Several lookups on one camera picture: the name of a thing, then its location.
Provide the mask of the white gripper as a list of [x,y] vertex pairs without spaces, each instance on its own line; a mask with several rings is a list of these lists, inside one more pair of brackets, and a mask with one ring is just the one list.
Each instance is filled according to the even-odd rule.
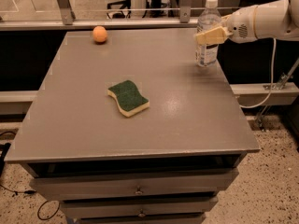
[[248,43],[257,40],[254,31],[256,6],[242,7],[232,14],[222,16],[227,21],[227,27],[218,26],[197,33],[194,37],[198,45],[219,45],[228,38],[235,43]]

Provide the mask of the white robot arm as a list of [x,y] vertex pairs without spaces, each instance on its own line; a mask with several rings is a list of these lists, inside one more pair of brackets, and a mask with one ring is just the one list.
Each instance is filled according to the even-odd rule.
[[227,39],[241,44],[265,38],[299,40],[299,0],[242,7],[224,16],[220,25],[195,35],[199,45],[222,44]]

